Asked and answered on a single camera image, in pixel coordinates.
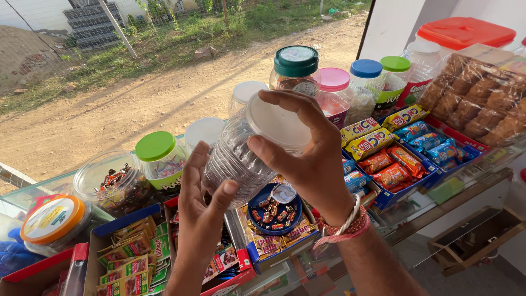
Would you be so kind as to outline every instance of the green lid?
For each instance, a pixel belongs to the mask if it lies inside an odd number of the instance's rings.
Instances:
[[[175,147],[175,138],[165,131],[145,135],[135,145],[135,155],[142,161],[160,160]]]
[[[401,56],[386,56],[380,60],[383,69],[389,72],[405,72],[411,67],[411,62],[405,57]]]
[[[276,51],[274,70],[283,76],[304,77],[318,69],[318,52],[308,46],[286,46]]]

